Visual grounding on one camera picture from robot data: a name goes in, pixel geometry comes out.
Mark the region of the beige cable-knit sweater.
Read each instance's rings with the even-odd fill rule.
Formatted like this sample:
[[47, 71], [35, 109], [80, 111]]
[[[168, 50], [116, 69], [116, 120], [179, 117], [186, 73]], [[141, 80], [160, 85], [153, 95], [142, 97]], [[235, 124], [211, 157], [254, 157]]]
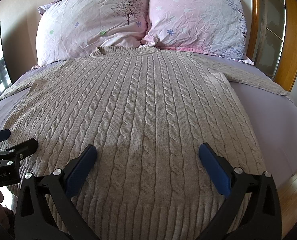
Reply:
[[5, 122], [0, 150], [35, 138], [19, 173], [47, 175], [89, 145], [98, 159], [73, 203], [102, 239], [193, 239], [223, 202], [198, 157], [207, 142], [231, 165], [265, 165], [231, 82], [290, 101], [265, 77], [199, 54], [103, 47], [13, 85], [29, 92]]

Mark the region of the lavender bed sheet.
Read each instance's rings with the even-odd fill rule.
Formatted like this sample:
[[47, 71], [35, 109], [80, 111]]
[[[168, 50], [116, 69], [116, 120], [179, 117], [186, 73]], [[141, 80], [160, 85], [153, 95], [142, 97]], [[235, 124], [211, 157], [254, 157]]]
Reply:
[[[265, 78], [263, 72], [246, 63], [216, 56], [195, 55]], [[230, 84], [249, 116], [265, 166], [272, 173], [277, 188], [280, 188], [297, 172], [297, 107], [284, 96], [241, 83]], [[29, 90], [25, 88], [0, 101], [0, 130]]]

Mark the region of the pink tree-print pillow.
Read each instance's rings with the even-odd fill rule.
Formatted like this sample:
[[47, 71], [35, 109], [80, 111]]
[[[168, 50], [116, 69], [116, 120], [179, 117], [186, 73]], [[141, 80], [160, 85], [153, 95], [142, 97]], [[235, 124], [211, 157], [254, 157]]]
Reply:
[[98, 47], [139, 47], [148, 0], [54, 0], [38, 8], [37, 64], [82, 56]]

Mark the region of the pink flower-print pillow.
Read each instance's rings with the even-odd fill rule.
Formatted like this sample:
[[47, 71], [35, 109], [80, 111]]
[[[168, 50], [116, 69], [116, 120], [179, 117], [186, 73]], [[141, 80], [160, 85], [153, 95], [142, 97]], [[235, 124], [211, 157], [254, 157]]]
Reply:
[[141, 44], [253, 64], [247, 31], [241, 0], [148, 0]]

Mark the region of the wooden headboard frame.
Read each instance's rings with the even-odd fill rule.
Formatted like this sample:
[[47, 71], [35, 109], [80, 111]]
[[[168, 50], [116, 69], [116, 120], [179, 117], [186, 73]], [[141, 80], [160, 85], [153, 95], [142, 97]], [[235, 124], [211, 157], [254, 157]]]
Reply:
[[247, 55], [265, 76], [291, 91], [297, 77], [297, 1], [251, 0], [251, 30], [245, 34], [242, 29], [234, 30], [240, 11], [229, 5], [227, 0], [201, 5], [210, 13], [209, 18], [202, 18], [208, 27], [204, 33], [211, 38], [218, 35], [216, 44], [224, 46], [217, 55], [234, 52], [241, 37], [245, 44], [238, 57]]

